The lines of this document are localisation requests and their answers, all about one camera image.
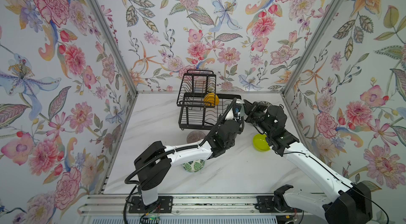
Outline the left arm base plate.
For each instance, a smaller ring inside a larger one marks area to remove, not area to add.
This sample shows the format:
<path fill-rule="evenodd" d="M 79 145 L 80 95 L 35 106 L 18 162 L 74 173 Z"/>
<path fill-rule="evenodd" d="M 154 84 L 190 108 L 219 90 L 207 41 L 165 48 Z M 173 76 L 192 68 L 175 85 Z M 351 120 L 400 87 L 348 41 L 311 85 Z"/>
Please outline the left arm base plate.
<path fill-rule="evenodd" d="M 159 196 L 158 201 L 146 206 L 139 196 L 130 199 L 129 213 L 172 213 L 173 197 Z"/>

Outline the green leaf pattern bowl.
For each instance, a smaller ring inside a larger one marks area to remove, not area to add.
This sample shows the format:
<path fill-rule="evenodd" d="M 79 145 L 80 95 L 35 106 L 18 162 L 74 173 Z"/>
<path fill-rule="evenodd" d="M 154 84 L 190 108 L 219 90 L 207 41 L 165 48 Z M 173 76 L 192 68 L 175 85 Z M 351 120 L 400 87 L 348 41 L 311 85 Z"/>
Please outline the green leaf pattern bowl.
<path fill-rule="evenodd" d="M 205 160 L 195 160 L 182 164 L 183 168 L 189 173 L 196 173 L 205 166 Z"/>

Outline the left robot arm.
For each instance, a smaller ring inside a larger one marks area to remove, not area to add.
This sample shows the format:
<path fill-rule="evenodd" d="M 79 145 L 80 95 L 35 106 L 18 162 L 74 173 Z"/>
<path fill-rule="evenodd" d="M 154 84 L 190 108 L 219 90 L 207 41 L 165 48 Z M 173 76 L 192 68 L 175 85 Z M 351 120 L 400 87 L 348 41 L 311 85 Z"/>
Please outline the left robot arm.
<path fill-rule="evenodd" d="M 145 206 L 158 202 L 158 186 L 169 170 L 190 161 L 209 160 L 224 154 L 235 145 L 244 130 L 244 121 L 232 118 L 218 122 L 206 137 L 192 144 L 164 146 L 154 142 L 134 161 L 135 171 L 124 183 L 134 185 Z"/>

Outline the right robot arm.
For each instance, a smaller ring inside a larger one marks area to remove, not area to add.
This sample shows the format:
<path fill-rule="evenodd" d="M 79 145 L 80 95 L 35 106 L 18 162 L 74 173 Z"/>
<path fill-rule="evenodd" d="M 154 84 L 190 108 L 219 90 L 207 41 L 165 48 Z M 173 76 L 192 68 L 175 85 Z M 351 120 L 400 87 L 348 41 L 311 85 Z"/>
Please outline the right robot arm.
<path fill-rule="evenodd" d="M 332 170 L 288 132 L 283 106 L 246 100 L 244 110 L 245 121 L 265 135 L 270 149 L 293 163 L 324 193 L 303 192 L 287 184 L 273 193 L 270 205 L 276 211 L 300 209 L 329 224 L 366 224 L 372 219 L 371 190 Z"/>

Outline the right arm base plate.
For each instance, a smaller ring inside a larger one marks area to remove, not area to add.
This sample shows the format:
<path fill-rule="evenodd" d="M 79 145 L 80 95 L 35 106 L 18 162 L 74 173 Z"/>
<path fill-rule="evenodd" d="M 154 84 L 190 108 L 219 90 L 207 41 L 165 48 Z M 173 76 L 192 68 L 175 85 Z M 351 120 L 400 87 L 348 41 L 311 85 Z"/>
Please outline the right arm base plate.
<path fill-rule="evenodd" d="M 259 195 L 256 200 L 255 209 L 260 213 L 303 213 L 301 209 L 288 207 L 280 196 L 274 200 L 273 195 Z"/>

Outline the pink striped ceramic bowl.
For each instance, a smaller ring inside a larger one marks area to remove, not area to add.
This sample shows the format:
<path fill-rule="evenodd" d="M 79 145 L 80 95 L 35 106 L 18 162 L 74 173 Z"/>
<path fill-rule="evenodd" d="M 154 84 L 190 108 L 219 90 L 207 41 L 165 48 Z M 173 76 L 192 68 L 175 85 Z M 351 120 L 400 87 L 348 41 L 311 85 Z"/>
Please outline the pink striped ceramic bowl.
<path fill-rule="evenodd" d="M 199 142 L 200 140 L 204 139 L 206 137 L 206 134 L 202 131 L 192 131 L 187 135 L 187 143 L 196 143 Z"/>

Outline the yellow plastic bowl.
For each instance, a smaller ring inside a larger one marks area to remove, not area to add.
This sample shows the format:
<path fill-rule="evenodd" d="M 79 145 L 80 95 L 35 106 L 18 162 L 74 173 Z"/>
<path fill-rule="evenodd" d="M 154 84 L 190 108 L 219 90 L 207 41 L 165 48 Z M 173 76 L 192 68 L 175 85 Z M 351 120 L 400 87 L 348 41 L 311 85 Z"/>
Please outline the yellow plastic bowl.
<path fill-rule="evenodd" d="M 203 103 L 207 107 L 215 107 L 219 104 L 219 97 L 215 93 L 208 93 L 204 97 Z"/>

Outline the black wire dish rack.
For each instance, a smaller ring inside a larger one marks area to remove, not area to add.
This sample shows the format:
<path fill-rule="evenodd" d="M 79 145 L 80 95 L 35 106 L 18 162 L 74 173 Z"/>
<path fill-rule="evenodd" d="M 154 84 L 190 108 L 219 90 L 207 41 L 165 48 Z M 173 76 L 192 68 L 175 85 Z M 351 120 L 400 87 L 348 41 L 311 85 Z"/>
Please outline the black wire dish rack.
<path fill-rule="evenodd" d="M 218 93 L 216 80 L 217 76 L 211 70 L 188 69 L 184 73 L 177 98 L 181 130 L 211 130 L 231 101 L 242 98 L 240 95 Z M 217 106 L 204 105 L 203 99 L 208 93 L 215 93 L 219 97 Z"/>

